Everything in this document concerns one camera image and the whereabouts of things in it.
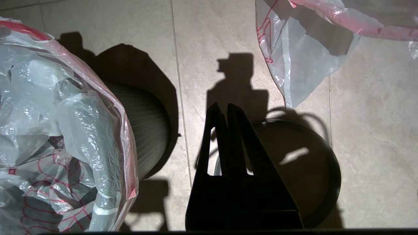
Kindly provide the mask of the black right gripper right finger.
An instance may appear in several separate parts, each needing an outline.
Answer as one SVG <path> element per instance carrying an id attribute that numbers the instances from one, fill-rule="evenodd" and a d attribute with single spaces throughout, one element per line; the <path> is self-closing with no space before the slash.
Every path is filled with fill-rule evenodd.
<path id="1" fill-rule="evenodd" d="M 245 112 L 227 109 L 227 177 L 236 196 L 233 210 L 247 229 L 302 229 L 299 209 Z"/>

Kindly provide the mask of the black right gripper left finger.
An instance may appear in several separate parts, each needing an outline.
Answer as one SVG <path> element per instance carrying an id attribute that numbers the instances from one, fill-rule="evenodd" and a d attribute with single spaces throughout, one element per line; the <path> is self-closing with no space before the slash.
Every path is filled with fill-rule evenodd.
<path id="1" fill-rule="evenodd" d="M 208 174 L 211 131 L 217 133 L 221 176 Z M 197 169 L 186 210 L 186 230 L 243 230 L 239 192 L 244 177 L 244 151 L 233 120 L 233 104 L 224 116 L 218 103 L 206 112 Z"/>

